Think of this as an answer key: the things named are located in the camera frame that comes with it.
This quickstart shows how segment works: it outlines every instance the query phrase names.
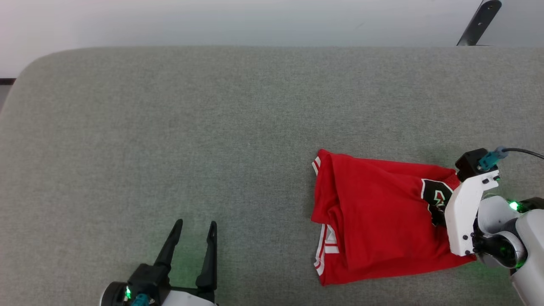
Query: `red jersey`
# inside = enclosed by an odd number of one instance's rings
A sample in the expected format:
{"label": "red jersey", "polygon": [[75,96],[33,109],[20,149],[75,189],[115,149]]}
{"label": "red jersey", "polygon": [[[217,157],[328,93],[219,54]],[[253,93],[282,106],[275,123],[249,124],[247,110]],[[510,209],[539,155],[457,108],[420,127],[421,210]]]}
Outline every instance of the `red jersey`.
{"label": "red jersey", "polygon": [[312,221],[322,224],[314,264],[322,285],[456,267],[444,209],[455,170],[320,150]]}

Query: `green led indicator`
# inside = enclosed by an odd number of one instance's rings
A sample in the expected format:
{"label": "green led indicator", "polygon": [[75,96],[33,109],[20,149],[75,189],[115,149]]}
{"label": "green led indicator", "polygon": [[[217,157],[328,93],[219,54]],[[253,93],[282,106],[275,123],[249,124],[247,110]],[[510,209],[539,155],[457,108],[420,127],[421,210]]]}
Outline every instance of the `green led indicator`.
{"label": "green led indicator", "polygon": [[517,202],[512,202],[512,203],[510,203],[510,207],[511,207],[513,210],[515,210],[515,211],[517,211],[517,209],[518,209],[519,206],[520,206],[520,205],[519,205]]}

